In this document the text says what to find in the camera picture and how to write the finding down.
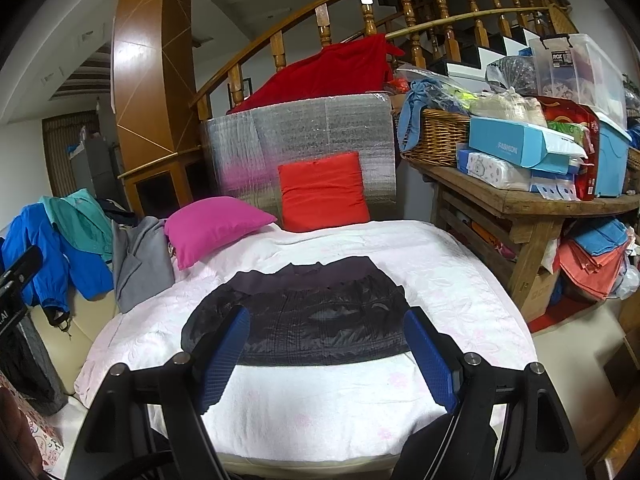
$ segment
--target teal jacket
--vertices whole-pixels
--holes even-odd
[[[105,262],[111,261],[111,221],[86,189],[64,198],[43,196],[39,202],[44,205],[51,225],[58,228],[72,247],[85,253],[100,254]]]

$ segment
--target tiled floor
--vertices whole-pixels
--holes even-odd
[[[534,334],[545,365],[584,450],[613,417],[618,400],[603,364],[620,346],[619,300],[608,300]]]

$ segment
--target bed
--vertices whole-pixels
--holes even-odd
[[[210,291],[238,270],[275,272],[367,255],[463,351],[492,365],[536,360],[526,324],[489,270],[453,237],[418,221],[369,222],[294,234],[271,224],[216,251],[172,288],[114,317],[95,339],[75,390],[89,406],[108,369],[161,365]],[[268,478],[321,478],[391,469],[407,437],[444,413],[410,353],[327,367],[237,366],[222,400],[203,416],[225,466]],[[162,416],[150,408],[153,427]],[[494,409],[492,424],[504,416]]]

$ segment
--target pink pillow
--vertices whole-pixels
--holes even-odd
[[[231,196],[191,203],[169,216],[164,233],[175,247],[180,270],[213,250],[239,240],[276,217]]]

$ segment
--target wooden staircase railing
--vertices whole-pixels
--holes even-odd
[[[267,30],[263,35],[254,40],[246,48],[236,54],[228,63],[218,70],[197,92],[191,106],[198,111],[201,121],[212,118],[210,106],[210,94],[220,84],[228,80],[231,97],[234,106],[239,105],[244,100],[242,91],[242,64],[263,49],[268,43],[271,45],[271,54],[275,71],[282,70],[287,64],[283,33],[297,24],[316,15],[318,25],[318,35],[320,45],[325,47],[332,44],[331,22],[329,7],[340,0],[317,0],[302,9],[294,12],[277,25]],[[464,14],[450,15],[447,0],[428,0],[424,2],[414,2],[412,0],[399,0],[401,8],[398,12],[387,16],[383,20],[376,20],[373,12],[373,0],[360,0],[360,10],[362,12],[364,28],[343,41],[352,41],[361,36],[371,36],[378,33],[378,29],[383,27],[389,39],[405,36],[409,40],[412,61],[416,66],[425,67],[426,60],[424,51],[420,46],[421,31],[426,30],[428,38],[433,46],[433,59],[440,57],[436,28],[440,28],[444,35],[444,50],[446,57],[452,61],[460,61],[460,46],[456,39],[453,24],[461,20],[473,19],[474,37],[477,46],[489,47],[488,33],[482,18],[485,16],[497,15],[498,29],[505,37],[511,37],[510,21],[507,14],[514,14],[517,23],[524,28],[532,27],[534,31],[542,35],[546,30],[553,32],[551,15],[554,12],[562,12],[568,5],[566,0],[526,0],[528,6],[523,6],[524,0],[512,0],[513,6],[507,7],[500,0],[491,0],[493,9],[479,9],[478,0],[467,0],[470,12]],[[401,30],[393,30],[392,22],[404,16],[406,27]]]

